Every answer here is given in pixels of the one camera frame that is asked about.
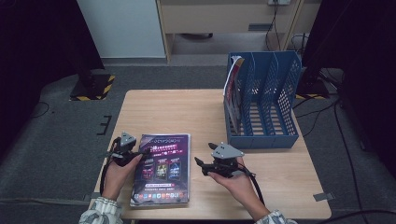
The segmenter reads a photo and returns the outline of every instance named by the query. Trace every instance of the magazine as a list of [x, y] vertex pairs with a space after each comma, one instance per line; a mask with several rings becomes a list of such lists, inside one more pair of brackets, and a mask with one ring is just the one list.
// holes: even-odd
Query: magazine
[[242, 116], [241, 96], [238, 89], [238, 72], [244, 60], [245, 59], [241, 56], [231, 57], [232, 66], [228, 73], [223, 90], [224, 103], [226, 104], [231, 124], [233, 125], [232, 130], [234, 130], [237, 135], [240, 134]]
[[189, 201], [190, 144], [188, 133], [142, 135], [139, 151], [150, 154], [136, 166], [131, 206]]

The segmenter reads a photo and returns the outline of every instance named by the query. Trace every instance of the shirt cuff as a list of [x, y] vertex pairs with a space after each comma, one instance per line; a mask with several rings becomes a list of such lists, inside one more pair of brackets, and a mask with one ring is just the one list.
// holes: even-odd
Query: shirt cuff
[[262, 217], [262, 219], [258, 220], [255, 224], [277, 224], [277, 223], [285, 223], [285, 224], [297, 224], [296, 221], [291, 219], [286, 219], [281, 212], [275, 210], [269, 215]]
[[109, 200], [104, 197], [99, 197], [95, 200], [95, 203], [92, 205], [91, 210], [96, 210], [101, 214], [111, 214], [116, 217], [119, 217], [121, 214], [120, 205], [113, 200]]

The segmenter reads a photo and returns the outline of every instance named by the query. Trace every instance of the hazard tape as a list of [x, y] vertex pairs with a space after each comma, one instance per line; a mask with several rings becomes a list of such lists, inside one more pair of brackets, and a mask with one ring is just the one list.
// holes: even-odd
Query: hazard tape
[[81, 96], [76, 96], [76, 97], [70, 97], [70, 100], [71, 101], [90, 101], [90, 100], [103, 100], [103, 99], [105, 99], [107, 97], [108, 92], [111, 89], [111, 85], [113, 85], [113, 81], [114, 81], [115, 77], [116, 76], [110, 76], [108, 78], [107, 85], [106, 85], [105, 89], [103, 90], [103, 94], [102, 95], [97, 95], [97, 96], [93, 96], [93, 97], [81, 95]]
[[327, 99], [328, 95], [325, 94], [296, 94], [296, 99]]

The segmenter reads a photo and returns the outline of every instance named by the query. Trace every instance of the wall socket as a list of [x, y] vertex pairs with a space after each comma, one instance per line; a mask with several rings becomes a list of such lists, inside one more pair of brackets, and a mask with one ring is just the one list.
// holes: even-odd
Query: wall socket
[[275, 2], [277, 2], [279, 6], [290, 5], [290, 0], [268, 0], [268, 5], [274, 5]]

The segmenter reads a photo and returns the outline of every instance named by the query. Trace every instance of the white wall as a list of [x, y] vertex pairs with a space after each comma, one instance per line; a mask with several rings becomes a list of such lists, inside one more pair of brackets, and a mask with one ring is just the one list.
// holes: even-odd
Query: white wall
[[155, 0], [78, 0], [102, 58], [165, 58]]

